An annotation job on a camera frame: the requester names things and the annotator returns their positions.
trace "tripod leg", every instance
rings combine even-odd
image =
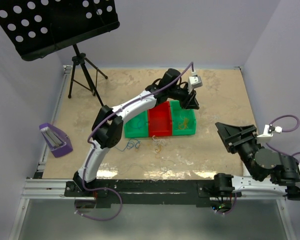
[[[70,82],[70,89],[69,89],[68,99],[71,98],[72,87],[74,85],[74,80],[75,80],[75,71],[76,71],[76,65],[73,65],[72,66],[72,74],[71,74],[71,82]]]
[[[94,82],[91,79],[91,76],[90,76],[90,74],[88,72],[88,69],[87,69],[86,65],[84,63],[82,63],[80,65],[81,65],[83,74],[85,76],[86,81],[88,82],[88,85],[90,87],[90,90],[91,90],[92,94],[95,93],[96,96],[97,96],[97,98],[99,99],[99,102],[100,102],[101,106],[104,106],[104,103],[102,102],[101,97],[99,96],[99,93],[98,93],[98,91],[96,89],[96,86],[94,85]]]
[[[108,79],[108,76],[105,75],[99,68],[96,69],[97,73],[99,72],[105,79]]]
[[[99,72],[105,79],[108,79],[108,76],[105,75],[101,70],[99,70],[99,68],[96,65],[94,65],[88,58],[85,58],[85,60],[96,70],[97,75]]]

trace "small object on table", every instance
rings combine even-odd
[[[50,123],[43,123],[39,128],[55,158],[62,157],[73,151],[70,138],[65,132]]]

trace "tripod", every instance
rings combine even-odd
[[[69,89],[69,95],[68,98],[71,98],[71,92],[72,92],[72,87],[74,82],[79,84],[80,86],[84,87],[85,89],[89,90],[92,92],[93,96],[97,96],[97,98],[99,99],[99,102],[101,104],[101,106],[104,105],[104,103],[102,102],[99,93],[97,91],[97,81],[98,81],[98,72],[104,76],[105,79],[108,79],[108,76],[105,75],[102,71],[99,70],[98,67],[96,67],[88,58],[86,58],[86,54],[85,53],[80,53],[77,44],[72,45],[75,51],[75,55],[74,57],[72,57],[72,62],[73,62],[73,66],[72,66],[72,74],[71,74],[71,82],[70,82],[70,89]],[[95,84],[92,81],[92,78],[87,70],[85,61],[87,61],[95,70],[96,70],[96,76],[95,76]],[[75,71],[76,71],[76,66],[80,65],[83,71],[83,74],[85,76],[85,79],[89,85],[89,88],[86,87],[85,85],[81,84],[80,82],[75,80]]]

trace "plastic bin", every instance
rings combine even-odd
[[[179,101],[170,101],[172,115],[172,135],[194,135],[196,133],[197,121],[193,109],[182,109]]]
[[[172,118],[168,101],[148,110],[149,137],[171,136]]]
[[[149,136],[147,111],[130,119],[130,121],[124,125],[124,136],[127,139],[147,138]]]

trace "blue string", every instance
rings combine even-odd
[[[124,152],[126,149],[132,149],[133,147],[135,147],[136,149],[140,148],[140,141],[136,138],[130,138],[123,150],[115,146],[115,148],[121,152]]]

